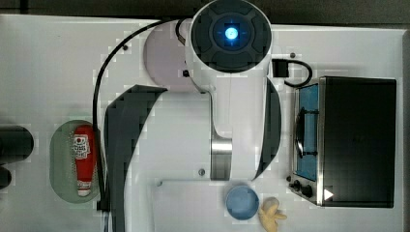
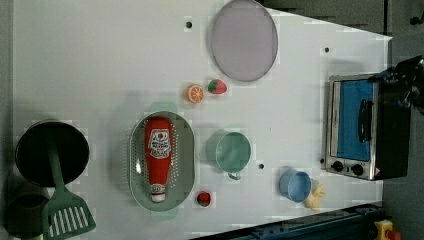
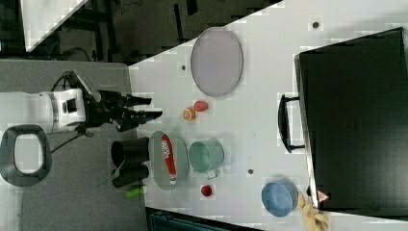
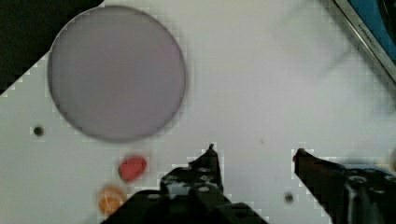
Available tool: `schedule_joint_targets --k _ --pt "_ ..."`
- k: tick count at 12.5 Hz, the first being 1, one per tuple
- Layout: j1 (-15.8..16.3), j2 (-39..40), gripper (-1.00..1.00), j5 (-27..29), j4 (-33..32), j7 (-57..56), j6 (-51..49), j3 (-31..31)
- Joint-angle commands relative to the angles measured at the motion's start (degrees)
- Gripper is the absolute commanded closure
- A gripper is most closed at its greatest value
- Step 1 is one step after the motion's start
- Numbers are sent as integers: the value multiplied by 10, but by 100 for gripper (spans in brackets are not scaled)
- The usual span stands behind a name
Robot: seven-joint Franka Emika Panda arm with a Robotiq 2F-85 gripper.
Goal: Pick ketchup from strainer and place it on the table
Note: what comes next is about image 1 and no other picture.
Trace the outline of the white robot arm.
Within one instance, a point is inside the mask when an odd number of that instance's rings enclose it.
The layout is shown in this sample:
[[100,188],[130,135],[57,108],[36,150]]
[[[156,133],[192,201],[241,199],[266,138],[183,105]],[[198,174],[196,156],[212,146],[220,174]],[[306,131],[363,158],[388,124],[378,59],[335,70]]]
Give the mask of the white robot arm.
[[257,7],[214,0],[185,37],[189,90],[134,85],[107,107],[105,232],[154,232],[153,190],[165,181],[251,180],[264,171],[281,126],[272,47]]

